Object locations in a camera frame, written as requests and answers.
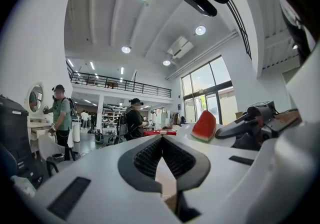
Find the glass door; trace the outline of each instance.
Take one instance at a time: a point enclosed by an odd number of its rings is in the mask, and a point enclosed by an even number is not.
[[[205,98],[207,110],[214,115],[217,124],[222,124],[221,110],[217,93],[207,94]]]

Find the man in green shirt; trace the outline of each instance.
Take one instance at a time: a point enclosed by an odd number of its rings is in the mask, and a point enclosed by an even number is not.
[[[65,97],[65,88],[59,84],[54,88],[54,102],[50,109],[44,111],[45,114],[53,113],[53,123],[56,130],[57,144],[68,147],[69,132],[72,129],[72,118],[69,100]],[[65,151],[65,160],[70,160],[69,151]],[[55,155],[54,158],[61,158],[62,154]]]

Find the red watermelon flesh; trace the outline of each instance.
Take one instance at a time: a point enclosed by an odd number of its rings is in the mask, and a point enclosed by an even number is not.
[[[208,110],[203,111],[198,122],[194,125],[191,135],[199,140],[209,142],[215,135],[217,121]]]

